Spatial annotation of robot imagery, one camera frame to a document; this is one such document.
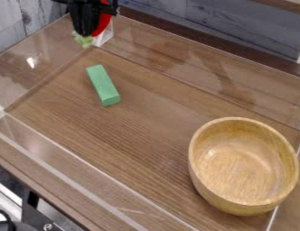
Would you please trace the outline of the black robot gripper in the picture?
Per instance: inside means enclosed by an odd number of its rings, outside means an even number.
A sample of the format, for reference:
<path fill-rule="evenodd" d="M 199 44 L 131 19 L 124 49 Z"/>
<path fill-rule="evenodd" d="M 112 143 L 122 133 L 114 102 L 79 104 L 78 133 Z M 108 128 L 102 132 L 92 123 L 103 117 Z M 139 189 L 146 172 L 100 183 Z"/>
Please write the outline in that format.
<path fill-rule="evenodd" d="M 75 32 L 96 37 L 106 29 L 111 16 L 119 12 L 118 0 L 52 0 L 66 4 Z"/>

